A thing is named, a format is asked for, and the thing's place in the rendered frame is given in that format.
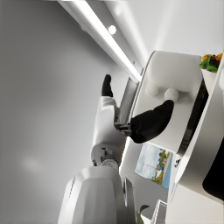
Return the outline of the long ceiling light strip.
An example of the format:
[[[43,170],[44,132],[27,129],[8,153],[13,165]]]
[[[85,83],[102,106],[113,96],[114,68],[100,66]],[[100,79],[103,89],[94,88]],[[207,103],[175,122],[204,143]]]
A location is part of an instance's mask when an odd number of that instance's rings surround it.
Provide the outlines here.
[[[57,2],[81,25],[111,59],[128,73],[135,83],[142,79],[122,48],[109,34],[102,21],[85,0],[57,0]]]

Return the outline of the landscape wall picture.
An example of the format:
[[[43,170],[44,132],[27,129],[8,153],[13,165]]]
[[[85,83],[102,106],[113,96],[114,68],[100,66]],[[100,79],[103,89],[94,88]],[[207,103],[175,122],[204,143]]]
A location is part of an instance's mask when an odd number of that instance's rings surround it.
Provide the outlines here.
[[[169,189],[173,154],[144,143],[136,162],[135,174]]]

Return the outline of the pale air fryer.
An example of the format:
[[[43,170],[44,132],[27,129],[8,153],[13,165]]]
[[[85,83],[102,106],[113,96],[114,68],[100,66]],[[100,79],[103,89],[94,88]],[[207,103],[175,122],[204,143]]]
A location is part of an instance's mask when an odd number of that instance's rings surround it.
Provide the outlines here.
[[[200,69],[200,57],[176,52],[154,52],[137,90],[133,115],[154,109],[175,89],[171,120],[164,132],[149,143],[182,157],[192,141],[209,93]],[[202,186],[207,193],[224,201],[224,185],[214,179],[218,153]]]

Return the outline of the pale air fryer drawer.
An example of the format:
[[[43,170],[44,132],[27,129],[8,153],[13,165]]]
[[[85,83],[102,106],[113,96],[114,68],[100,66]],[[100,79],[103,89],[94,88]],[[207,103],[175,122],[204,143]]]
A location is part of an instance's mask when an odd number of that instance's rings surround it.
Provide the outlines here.
[[[181,158],[171,190],[171,199],[178,186],[183,186],[218,203],[202,183],[208,174],[224,137],[224,58],[221,59],[206,106],[199,119],[185,155]]]

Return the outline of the green potted plant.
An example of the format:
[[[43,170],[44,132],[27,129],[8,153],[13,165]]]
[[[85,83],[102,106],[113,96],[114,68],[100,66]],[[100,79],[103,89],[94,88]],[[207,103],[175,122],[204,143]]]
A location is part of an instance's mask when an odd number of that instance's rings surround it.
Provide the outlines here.
[[[148,207],[148,205],[142,205],[140,210],[136,211],[136,224],[151,224],[151,221],[142,215],[142,211]]]

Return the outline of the white plate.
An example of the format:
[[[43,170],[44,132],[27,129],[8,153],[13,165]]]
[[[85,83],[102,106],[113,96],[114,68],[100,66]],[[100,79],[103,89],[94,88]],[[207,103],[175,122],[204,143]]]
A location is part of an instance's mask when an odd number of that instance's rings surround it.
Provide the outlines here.
[[[202,69],[201,72],[206,85],[206,90],[211,95],[214,92],[215,86],[217,84],[217,73],[213,73],[205,69]]]

